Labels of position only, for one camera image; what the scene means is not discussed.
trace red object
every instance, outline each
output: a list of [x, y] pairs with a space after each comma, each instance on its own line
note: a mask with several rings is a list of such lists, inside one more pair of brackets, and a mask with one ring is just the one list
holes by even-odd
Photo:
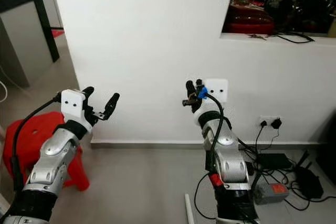
[[273, 19], [263, 10], [230, 5], [224, 22], [224, 33], [272, 34]]
[[63, 33], [64, 33], [64, 31], [63, 30], [51, 30], [51, 32], [52, 32], [52, 36], [54, 37], [54, 38], [56, 38], [56, 37], [58, 37], [58, 36], [60, 36], [60, 35], [62, 35]]
[[220, 176], [217, 173], [209, 175], [209, 179], [213, 186], [221, 186], [223, 184], [223, 181], [220, 179]]
[[275, 194], [282, 194], [288, 191], [283, 184], [273, 184], [272, 189]]
[[263, 7], [263, 5], [265, 4], [264, 2], [258, 2], [258, 1], [252, 1], [253, 5], [259, 6], [259, 7]]
[[[13, 139], [15, 131], [21, 121], [22, 120], [18, 120], [12, 123], [7, 128], [6, 132], [3, 160], [11, 176], [13, 176], [10, 162]], [[47, 114], [33, 116], [22, 127], [17, 141], [16, 153], [19, 158], [24, 182], [28, 179], [27, 172], [30, 172], [33, 169], [34, 165], [40, 158], [41, 146], [53, 135], [56, 126], [63, 123], [64, 118], [61, 113], [50, 112]], [[74, 159], [68, 167], [68, 174], [71, 177], [71, 180], [65, 181], [64, 186], [75, 184], [80, 191], [83, 191], [89, 187], [90, 183], [82, 165], [81, 154], [82, 149], [79, 146]]]

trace wall opening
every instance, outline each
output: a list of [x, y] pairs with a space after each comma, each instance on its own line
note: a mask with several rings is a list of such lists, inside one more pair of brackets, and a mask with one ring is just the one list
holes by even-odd
[[336, 0], [230, 0], [223, 33], [336, 37]]

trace red stool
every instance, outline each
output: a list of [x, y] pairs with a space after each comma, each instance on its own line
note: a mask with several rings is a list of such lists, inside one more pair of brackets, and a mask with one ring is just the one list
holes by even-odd
[[[12, 156], [13, 138], [20, 122], [18, 120], [12, 123], [6, 132], [5, 146], [3, 152], [4, 164], [8, 172], [13, 176], [10, 158]], [[30, 172], [38, 159], [40, 158], [40, 149], [43, 143], [53, 135], [57, 125], [63, 124], [63, 115], [59, 112], [50, 112], [47, 114], [33, 116], [22, 127], [17, 141], [17, 156], [20, 162], [21, 173], [24, 177], [24, 183], [27, 181], [27, 172]], [[82, 148], [77, 148], [74, 159], [68, 167], [68, 174], [71, 180], [65, 181], [64, 186], [76, 185], [78, 190], [86, 190], [90, 183], [86, 177], [82, 160]]]

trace power adapter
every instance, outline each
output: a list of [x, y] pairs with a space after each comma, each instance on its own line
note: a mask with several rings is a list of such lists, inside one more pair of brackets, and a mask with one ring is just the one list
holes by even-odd
[[260, 153], [258, 163], [263, 169], [290, 169], [293, 164], [284, 153]]
[[261, 184], [257, 185], [253, 192], [253, 198], [257, 205], [282, 202], [289, 195], [284, 184]]
[[273, 127], [273, 129], [278, 130], [280, 128], [280, 126], [282, 125], [282, 121], [280, 118], [275, 119], [272, 123], [271, 126]]
[[304, 195], [307, 199], [319, 199], [323, 195], [323, 188], [319, 177], [309, 169], [312, 162], [310, 162], [306, 167], [301, 166], [308, 156], [308, 151], [305, 151], [302, 158], [294, 168], [296, 181], [299, 184], [302, 195]]

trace baseboard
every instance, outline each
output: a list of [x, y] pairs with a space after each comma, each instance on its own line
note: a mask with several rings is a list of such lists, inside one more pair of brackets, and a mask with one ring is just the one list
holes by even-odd
[[[246, 141], [249, 146], [254, 146], [254, 142]], [[260, 148], [268, 147], [269, 143], [260, 142]], [[283, 149], [306, 149], [317, 148], [321, 143], [318, 142], [277, 142], [273, 143], [270, 149], [283, 150]], [[92, 139], [92, 148], [173, 148], [173, 149], [201, 149], [203, 148], [203, 141], [200, 140], [102, 140]]]

